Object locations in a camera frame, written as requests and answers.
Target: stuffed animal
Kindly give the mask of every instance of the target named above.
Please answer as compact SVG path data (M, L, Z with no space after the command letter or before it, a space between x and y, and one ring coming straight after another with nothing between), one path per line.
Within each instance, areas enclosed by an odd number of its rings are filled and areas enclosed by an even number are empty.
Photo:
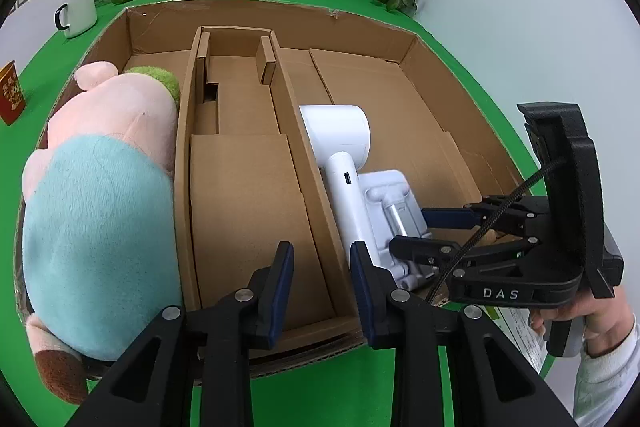
M87 395L81 355L116 360L182 294L174 236L178 84L168 71L76 71L84 92L47 125L22 174L26 329L45 386Z

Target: blue plush shirt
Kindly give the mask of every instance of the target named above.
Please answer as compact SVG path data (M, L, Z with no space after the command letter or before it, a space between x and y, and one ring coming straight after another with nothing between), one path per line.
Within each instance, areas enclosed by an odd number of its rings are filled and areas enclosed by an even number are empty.
M171 180L120 140L69 139L26 207L22 259L49 330L116 360L162 308L182 302Z

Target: cardboard tray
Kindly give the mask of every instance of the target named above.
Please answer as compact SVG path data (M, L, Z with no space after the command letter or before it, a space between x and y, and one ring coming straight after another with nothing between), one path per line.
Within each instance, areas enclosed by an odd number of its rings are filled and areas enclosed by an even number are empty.
M362 343L344 251L299 105L363 108L372 135L364 171L401 170L422 206L461 206L521 181L438 57L414 34L354 14L249 0L131 7L82 64L96 60L121 71L160 66L180 80L175 232L188 310L244 285L270 263L278 241L294 245L286 331L274 351L252 353L253 375ZM78 92L70 78L52 114ZM21 273L23 217L24 203L15 281L25 318L31 307ZM467 234L439 236L463 241ZM100 373L100 364L86 362Z

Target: brown plush foot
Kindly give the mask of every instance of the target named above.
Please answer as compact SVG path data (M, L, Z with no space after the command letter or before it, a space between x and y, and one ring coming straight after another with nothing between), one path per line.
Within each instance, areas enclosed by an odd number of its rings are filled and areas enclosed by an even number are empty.
M44 349L35 354L44 386L65 402L80 405L88 396L82 362L66 351Z

